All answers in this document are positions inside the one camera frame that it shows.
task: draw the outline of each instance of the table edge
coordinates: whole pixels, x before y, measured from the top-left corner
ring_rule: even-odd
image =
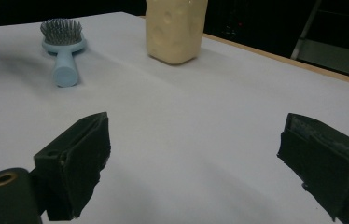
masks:
[[[251,47],[239,44],[239,43],[235,43],[235,42],[232,42],[232,41],[229,41],[229,40],[226,40],[226,39],[214,36],[214,35],[203,34],[203,37],[206,37],[208,39],[215,40],[215,41],[227,44],[227,45],[234,46],[235,48],[245,49],[247,51],[251,51],[253,53],[274,59],[276,61],[291,64],[291,65],[297,66],[299,68],[303,68],[303,69],[306,69],[306,70],[309,70],[309,71],[312,71],[312,72],[315,72],[315,73],[318,73],[318,74],[321,74],[324,76],[333,77],[333,78],[337,78],[337,79],[342,80],[342,81],[349,82],[349,76],[347,76],[347,75],[343,75],[340,73],[329,71],[327,69],[316,67],[316,66],[310,65],[308,63],[298,62],[298,61],[288,59],[288,58],[285,58],[285,57],[282,57],[282,56],[279,56],[276,54],[272,54],[272,53],[269,53],[269,52],[266,52],[266,51],[263,51],[260,49],[254,49],[254,48],[251,48]]]

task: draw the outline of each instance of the screw hole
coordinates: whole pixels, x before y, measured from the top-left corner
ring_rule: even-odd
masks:
[[[18,177],[16,173],[8,172],[0,175],[0,186],[4,186]]]

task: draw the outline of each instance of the bottle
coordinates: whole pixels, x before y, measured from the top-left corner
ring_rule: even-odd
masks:
[[[180,64],[198,56],[208,0],[146,0],[150,56]]]

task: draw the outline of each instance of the hairbrush bristles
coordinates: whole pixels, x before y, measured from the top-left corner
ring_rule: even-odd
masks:
[[[40,27],[47,44],[72,45],[82,40],[81,24],[70,19],[52,19],[44,21]]]

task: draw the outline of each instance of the table surface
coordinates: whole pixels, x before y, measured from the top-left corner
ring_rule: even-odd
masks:
[[[106,111],[112,155],[72,223],[332,223],[276,154],[288,113],[349,135],[349,82],[209,38],[171,66],[147,56],[142,18],[78,20],[87,47],[71,88],[52,82],[40,23],[0,27],[0,170],[31,171],[56,136]]]

